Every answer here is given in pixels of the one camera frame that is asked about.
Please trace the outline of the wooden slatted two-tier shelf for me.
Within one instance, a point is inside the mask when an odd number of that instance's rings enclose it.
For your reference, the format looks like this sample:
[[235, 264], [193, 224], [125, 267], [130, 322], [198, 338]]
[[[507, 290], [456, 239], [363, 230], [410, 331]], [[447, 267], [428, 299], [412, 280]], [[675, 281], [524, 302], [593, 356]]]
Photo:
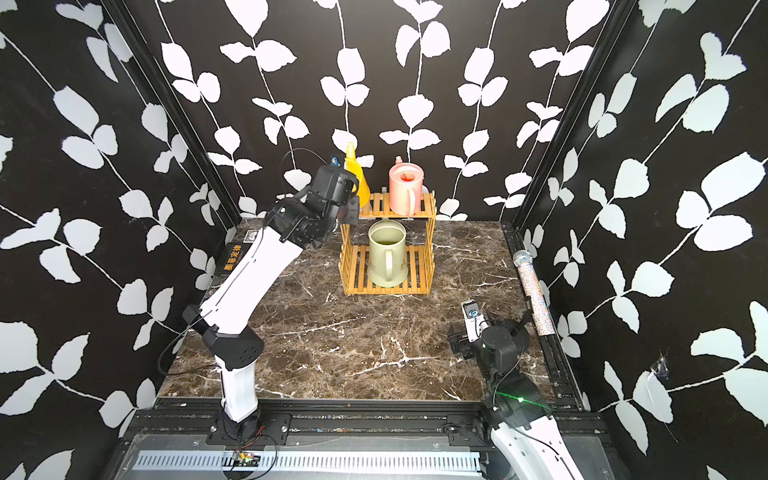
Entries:
[[424, 220], [425, 242], [408, 239], [407, 219], [390, 207], [388, 193], [373, 193], [361, 207], [361, 220], [371, 220], [367, 239], [354, 244], [350, 226], [341, 226], [339, 271], [347, 295], [428, 295], [434, 278], [433, 237], [436, 226], [434, 195], [425, 193], [414, 218]]

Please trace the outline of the yellow plastic watering can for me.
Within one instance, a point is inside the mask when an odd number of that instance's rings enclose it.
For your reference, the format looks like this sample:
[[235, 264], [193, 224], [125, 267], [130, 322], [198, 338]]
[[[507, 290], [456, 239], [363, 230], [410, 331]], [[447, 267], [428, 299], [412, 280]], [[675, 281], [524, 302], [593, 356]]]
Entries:
[[344, 168], [356, 177], [358, 186], [355, 192], [359, 199], [360, 207], [364, 208], [370, 201], [370, 189], [363, 168], [357, 161], [356, 147], [353, 142], [347, 143]]

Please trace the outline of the green metal watering can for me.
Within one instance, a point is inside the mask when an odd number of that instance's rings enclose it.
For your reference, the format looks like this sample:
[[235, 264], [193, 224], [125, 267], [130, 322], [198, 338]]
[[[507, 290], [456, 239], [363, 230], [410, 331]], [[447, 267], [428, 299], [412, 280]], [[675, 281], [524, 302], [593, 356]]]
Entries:
[[394, 220], [380, 220], [368, 230], [368, 277], [382, 288], [400, 285], [408, 276], [406, 230]]

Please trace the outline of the pink plastic watering can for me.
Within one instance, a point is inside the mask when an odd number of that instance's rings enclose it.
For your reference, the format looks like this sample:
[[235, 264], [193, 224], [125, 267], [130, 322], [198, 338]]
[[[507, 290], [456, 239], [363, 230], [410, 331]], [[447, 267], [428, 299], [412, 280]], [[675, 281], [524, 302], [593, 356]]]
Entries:
[[388, 172], [390, 209], [400, 216], [414, 217], [420, 211], [423, 169], [400, 156]]

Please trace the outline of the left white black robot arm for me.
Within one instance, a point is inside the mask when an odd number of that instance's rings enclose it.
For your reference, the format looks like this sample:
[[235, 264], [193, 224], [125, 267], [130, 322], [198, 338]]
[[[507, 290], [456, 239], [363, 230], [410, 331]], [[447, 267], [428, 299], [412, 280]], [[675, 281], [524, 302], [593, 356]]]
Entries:
[[311, 184], [277, 201], [256, 231], [254, 242], [234, 270], [199, 306], [188, 306], [185, 321], [213, 354], [222, 381], [222, 413], [215, 420], [223, 443], [244, 445], [259, 429], [255, 363], [264, 341], [249, 319], [280, 274], [309, 247], [359, 215], [359, 180], [336, 165], [319, 168]]

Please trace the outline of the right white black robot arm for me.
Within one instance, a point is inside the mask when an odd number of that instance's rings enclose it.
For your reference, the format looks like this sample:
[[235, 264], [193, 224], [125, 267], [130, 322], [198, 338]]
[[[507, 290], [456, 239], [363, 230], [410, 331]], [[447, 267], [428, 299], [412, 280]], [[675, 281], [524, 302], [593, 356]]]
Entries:
[[530, 346], [523, 326], [492, 325], [460, 332], [450, 326], [454, 354], [474, 360], [485, 380], [480, 437], [501, 453], [519, 479], [581, 479], [551, 408], [520, 370]]

